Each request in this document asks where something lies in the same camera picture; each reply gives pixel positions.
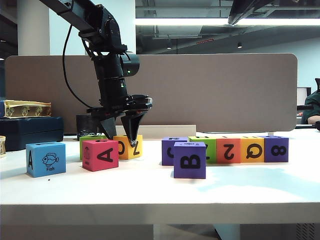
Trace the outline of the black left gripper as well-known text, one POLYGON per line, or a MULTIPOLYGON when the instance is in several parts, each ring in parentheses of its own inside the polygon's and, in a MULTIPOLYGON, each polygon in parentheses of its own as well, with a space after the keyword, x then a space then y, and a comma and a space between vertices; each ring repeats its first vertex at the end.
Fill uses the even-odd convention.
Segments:
POLYGON ((122 126, 128 141, 132 147, 137 144, 140 122, 147 109, 129 110, 128 101, 132 98, 127 93, 126 82, 121 78, 101 78, 98 80, 101 107, 90 107, 86 110, 88 114, 95 117, 106 117, 99 120, 99 130, 107 139, 112 140, 117 135, 114 117, 121 117, 122 126))

